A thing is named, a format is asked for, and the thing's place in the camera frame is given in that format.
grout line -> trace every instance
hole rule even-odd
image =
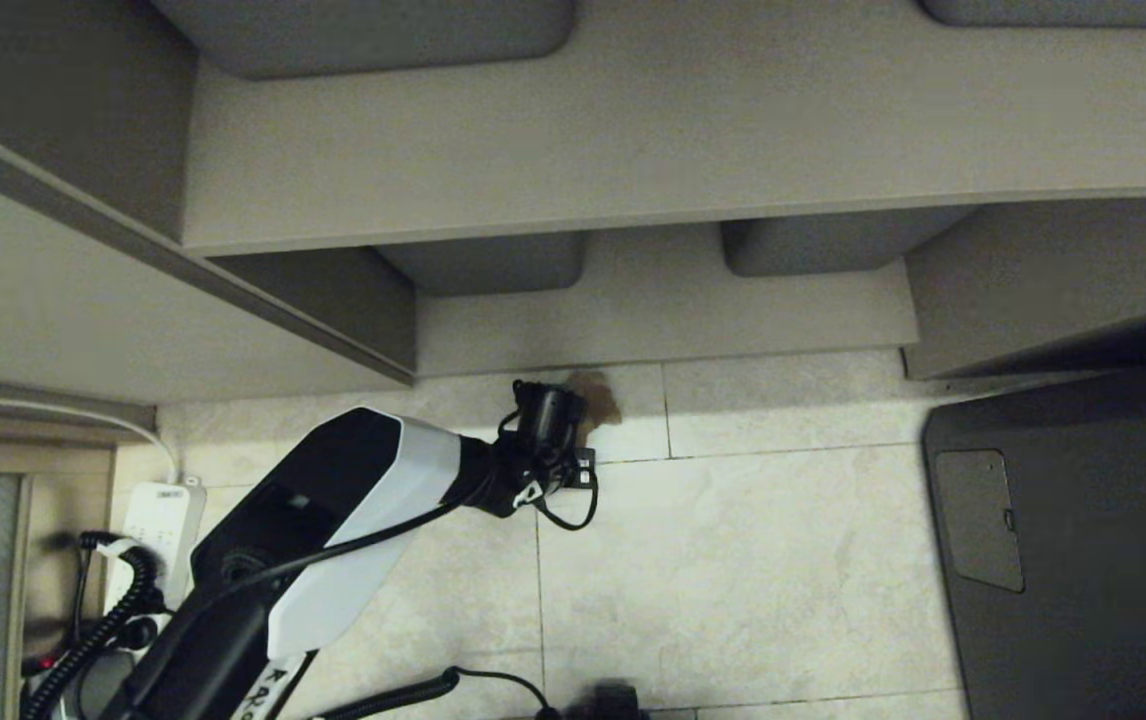
[[[933,688],[933,689],[926,689],[926,691],[849,694],[849,696],[804,698],[804,701],[729,702],[729,703],[723,703],[723,705],[700,705],[697,707],[651,707],[649,709],[649,712],[697,712],[697,714],[700,714],[702,710],[728,710],[737,707],[775,707],[782,705],[811,705],[811,703],[815,702],[872,701],[873,698],[912,697],[912,696],[921,696],[921,694],[961,692],[961,691],[963,688],[960,687]]]
[[[661,416],[666,423],[666,457],[674,457],[675,452],[670,447],[670,401],[666,400],[666,363],[658,363],[661,370]]]
[[[702,460],[706,457],[746,457],[756,455],[793,455],[798,452],[829,452],[829,451],[864,451],[866,447],[920,447],[919,443],[864,443],[864,445],[834,445],[825,447],[792,447],[785,449],[754,449],[748,452],[712,452],[706,455],[677,455],[672,457],[641,457],[638,460],[610,460],[596,462],[597,468],[603,465],[634,465],[638,462],[670,462],[675,460]]]
[[[533,541],[537,548],[537,657],[541,657],[542,692],[545,694],[545,617],[542,615],[542,529],[537,512],[533,512]]]

white cable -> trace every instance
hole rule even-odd
[[[107,557],[119,557],[124,555],[125,551],[128,551],[134,547],[144,546],[139,541],[135,541],[133,538],[120,538],[111,543],[99,543],[97,551],[101,551],[102,555],[105,555]]]
[[[160,452],[165,454],[168,459],[168,482],[176,484],[176,480],[181,478],[181,471],[179,465],[176,465],[176,455],[170,449],[165,441],[160,439],[157,433],[151,432],[151,430],[142,428],[138,423],[129,423],[128,420],[117,418],[115,415],[103,415],[102,413],[96,413],[95,410],[80,410],[79,407],[69,407],[65,405],[52,405],[48,402],[32,402],[30,400],[9,400],[9,398],[0,397],[0,407],[16,407],[21,410],[46,410],[46,413],[61,413],[65,415],[76,415],[79,418],[89,420],[101,420],[103,423],[110,423],[112,425],[119,425],[126,430],[133,430],[133,432],[139,433],[151,441],[152,446],[160,448]]]

brown stain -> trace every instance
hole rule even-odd
[[[622,409],[613,397],[613,388],[601,370],[574,370],[564,386],[572,389],[586,400],[586,416],[576,430],[576,446],[586,447],[586,438],[601,425],[622,424]]]

floor tile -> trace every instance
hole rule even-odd
[[[284,717],[308,717],[418,682],[449,665],[541,684],[535,533],[529,511],[504,521],[457,511],[418,530],[361,619],[321,651]],[[449,696],[388,712],[395,720],[533,717],[518,684],[463,679]]]
[[[572,374],[519,377],[564,382]],[[599,397],[597,409],[604,409],[605,423],[588,438],[601,462],[668,456],[660,365],[620,365],[576,376]],[[170,405],[160,407],[160,428],[186,474],[198,475],[206,487],[240,486],[258,483],[312,428],[361,405],[492,441],[497,421],[515,408],[515,377],[474,375],[419,381],[409,391]],[[609,392],[595,392],[599,388]]]
[[[697,720],[970,720],[960,691],[700,710]]]
[[[537,525],[554,702],[599,678],[652,707],[960,687],[924,484],[915,446],[605,468],[589,529]]]
[[[1081,374],[912,382],[896,350],[667,363],[672,455],[917,443],[931,407]]]

black bracket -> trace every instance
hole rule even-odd
[[[573,475],[564,487],[567,490],[590,490],[591,472],[595,471],[595,448],[574,448],[573,457],[576,457],[578,474]]]

